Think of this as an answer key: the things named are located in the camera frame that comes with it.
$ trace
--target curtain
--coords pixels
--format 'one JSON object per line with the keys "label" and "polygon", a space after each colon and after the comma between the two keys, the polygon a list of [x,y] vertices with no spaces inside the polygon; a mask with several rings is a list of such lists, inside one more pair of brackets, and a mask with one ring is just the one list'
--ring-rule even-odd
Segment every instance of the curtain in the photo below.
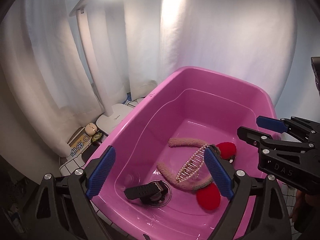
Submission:
{"label": "curtain", "polygon": [[[78,1],[17,0],[1,26],[0,60],[12,93],[60,156],[69,155],[73,132],[105,111],[76,17],[68,16]],[[297,38],[295,0],[90,0],[85,13],[99,96],[110,106],[128,92],[148,95],[186,65],[258,85],[276,105]]]}

